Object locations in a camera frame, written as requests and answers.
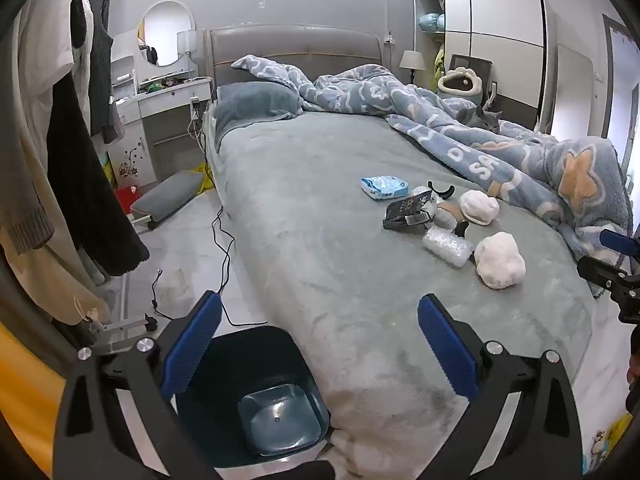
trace white tile floor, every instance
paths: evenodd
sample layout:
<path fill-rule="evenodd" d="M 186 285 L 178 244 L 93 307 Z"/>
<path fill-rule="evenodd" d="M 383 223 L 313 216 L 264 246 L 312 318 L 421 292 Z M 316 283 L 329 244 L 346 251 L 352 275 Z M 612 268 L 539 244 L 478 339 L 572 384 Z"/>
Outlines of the white tile floor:
<path fill-rule="evenodd" d="M 151 283 L 158 269 L 163 270 L 156 288 L 158 306 L 169 316 L 185 315 L 206 290 L 218 290 L 224 254 L 213 243 L 211 222 L 219 208 L 220 199 L 216 191 L 212 190 L 189 202 L 171 218 L 162 222 L 155 231 L 139 229 L 143 242 L 149 248 L 150 258 L 130 274 L 127 297 L 129 317 L 142 316 L 146 312 L 158 318 L 160 330 L 168 323 L 152 313 Z M 225 229 L 233 232 L 225 214 L 222 219 Z M 219 241 L 226 247 L 229 238 L 222 235 Z M 116 279 L 103 287 L 108 302 L 114 306 L 114 319 L 119 316 L 120 285 L 120 279 Z M 223 301 L 234 323 L 264 320 L 242 261 L 237 255 L 233 259 Z M 618 306 L 608 298 L 608 294 L 607 297 L 598 300 L 598 304 L 599 310 L 594 320 L 591 343 L 574 383 L 583 448 L 587 450 L 587 454 L 596 431 L 606 430 L 623 414 L 624 400 L 628 393 L 625 375 L 631 327 L 618 322 Z M 233 330 L 238 329 L 229 325 L 223 318 L 216 335 Z M 125 392 L 120 397 L 127 421 L 133 430 L 134 440 L 139 449 L 144 450 L 142 456 L 145 463 L 162 471 L 161 463 L 150 446 L 130 395 Z M 270 463 L 222 470 L 220 473 L 227 480 L 255 478 L 311 460 L 320 449 L 321 446 L 300 454 L 286 465 L 282 462 Z"/>

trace blue patterned blanket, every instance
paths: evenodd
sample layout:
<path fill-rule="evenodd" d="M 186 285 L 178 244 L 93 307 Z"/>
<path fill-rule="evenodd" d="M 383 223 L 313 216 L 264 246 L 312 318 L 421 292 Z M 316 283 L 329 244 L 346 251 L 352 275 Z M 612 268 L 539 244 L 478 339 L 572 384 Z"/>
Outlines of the blue patterned blanket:
<path fill-rule="evenodd" d="M 500 121 L 500 134 L 469 128 L 455 117 L 473 103 L 442 100 L 429 90 L 404 85 L 375 64 L 320 76 L 315 82 L 293 65 L 255 56 L 245 56 L 232 67 L 299 92 L 306 111 L 386 118 L 488 195 L 526 208 L 557 229 L 576 259 L 588 254 L 615 264 L 619 254 L 601 245 L 600 232 L 607 228 L 631 234 L 628 195 L 607 139 L 558 142 L 509 121 Z"/>

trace mattress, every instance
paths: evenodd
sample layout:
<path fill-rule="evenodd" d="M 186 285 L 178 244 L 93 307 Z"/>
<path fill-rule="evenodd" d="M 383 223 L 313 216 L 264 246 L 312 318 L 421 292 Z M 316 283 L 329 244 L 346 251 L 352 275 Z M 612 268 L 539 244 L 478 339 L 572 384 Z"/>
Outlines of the mattress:
<path fill-rule="evenodd" d="M 561 235 L 500 202 L 498 218 L 472 224 L 466 238 L 512 234 L 527 275 L 491 290 L 473 263 L 456 269 L 426 251 L 424 229 L 384 230 L 387 203 L 370 199 L 361 177 L 453 184 L 456 197 L 478 189 L 384 120 L 306 112 L 238 128 L 219 153 L 207 151 L 262 307 L 299 345 L 332 413 L 328 457 L 338 467 L 364 478 L 415 478 L 462 415 L 466 400 L 418 327 L 416 307 L 427 293 L 511 353 L 558 350 L 574 377 L 596 302 Z M 487 460 L 498 451 L 495 437 Z"/>

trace knit cuff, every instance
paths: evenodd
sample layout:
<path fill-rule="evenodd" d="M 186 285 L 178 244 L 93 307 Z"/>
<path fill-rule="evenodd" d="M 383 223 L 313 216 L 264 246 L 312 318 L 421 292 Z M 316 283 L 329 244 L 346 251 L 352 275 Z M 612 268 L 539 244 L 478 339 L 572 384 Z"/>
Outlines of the knit cuff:
<path fill-rule="evenodd" d="M 47 218 L 42 206 L 38 206 L 22 221 L 7 229 L 18 254 L 43 247 L 51 240 L 53 232 L 53 224 Z"/>

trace white lampshade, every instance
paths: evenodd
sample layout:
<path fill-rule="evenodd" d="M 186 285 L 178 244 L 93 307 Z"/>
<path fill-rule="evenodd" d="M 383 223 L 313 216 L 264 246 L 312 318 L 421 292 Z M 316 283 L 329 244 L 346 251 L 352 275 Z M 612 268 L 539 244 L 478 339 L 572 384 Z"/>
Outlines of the white lampshade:
<path fill-rule="evenodd" d="M 178 32 L 178 56 L 190 54 L 198 50 L 198 31 L 183 30 Z"/>
<path fill-rule="evenodd" d="M 412 68 L 413 70 L 427 70 L 424 58 L 420 52 L 405 50 L 400 60 L 400 68 Z"/>

